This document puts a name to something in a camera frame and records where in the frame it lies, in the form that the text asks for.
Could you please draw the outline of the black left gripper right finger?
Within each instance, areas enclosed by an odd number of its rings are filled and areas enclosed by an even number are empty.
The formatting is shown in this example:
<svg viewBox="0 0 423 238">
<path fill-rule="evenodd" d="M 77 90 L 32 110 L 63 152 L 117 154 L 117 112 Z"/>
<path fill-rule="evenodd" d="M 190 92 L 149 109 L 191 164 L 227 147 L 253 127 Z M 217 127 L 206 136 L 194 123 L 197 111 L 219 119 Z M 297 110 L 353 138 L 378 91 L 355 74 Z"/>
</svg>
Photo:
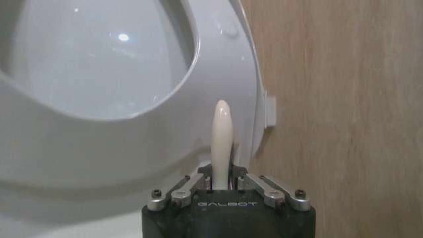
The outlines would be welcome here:
<svg viewBox="0 0 423 238">
<path fill-rule="evenodd" d="M 303 189 L 294 189 L 270 175 L 257 175 L 238 165 L 231 165 L 231 184 L 238 191 L 255 191 L 269 207 L 287 204 L 297 211 L 310 211 L 311 202 Z"/>
</svg>

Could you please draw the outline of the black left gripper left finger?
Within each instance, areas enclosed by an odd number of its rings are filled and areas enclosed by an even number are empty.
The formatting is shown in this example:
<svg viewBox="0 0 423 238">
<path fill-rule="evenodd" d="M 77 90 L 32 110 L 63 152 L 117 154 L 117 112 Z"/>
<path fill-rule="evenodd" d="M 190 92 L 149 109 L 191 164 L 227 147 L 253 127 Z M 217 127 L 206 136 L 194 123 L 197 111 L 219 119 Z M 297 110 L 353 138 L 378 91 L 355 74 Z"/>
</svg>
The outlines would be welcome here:
<svg viewBox="0 0 423 238">
<path fill-rule="evenodd" d="M 213 189 L 213 165 L 207 164 L 198 168 L 198 173 L 193 176 L 183 176 L 178 182 L 162 189 L 155 188 L 150 193 L 147 209 L 162 211 L 170 203 L 177 203 L 179 207 L 191 205 L 193 196 L 199 190 Z"/>
</svg>

